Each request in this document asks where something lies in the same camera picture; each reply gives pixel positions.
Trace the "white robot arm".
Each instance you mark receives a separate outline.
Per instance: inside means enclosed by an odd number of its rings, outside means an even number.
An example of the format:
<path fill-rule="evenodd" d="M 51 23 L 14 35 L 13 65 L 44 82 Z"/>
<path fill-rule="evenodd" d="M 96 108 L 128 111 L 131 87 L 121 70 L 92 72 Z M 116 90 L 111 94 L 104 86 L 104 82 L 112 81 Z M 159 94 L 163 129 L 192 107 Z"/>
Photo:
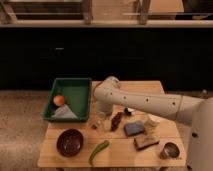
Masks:
<path fill-rule="evenodd" d="M 120 105 L 190 126 L 186 169 L 213 171 L 213 97 L 126 91 L 113 76 L 96 86 L 93 96 L 101 114 Z"/>

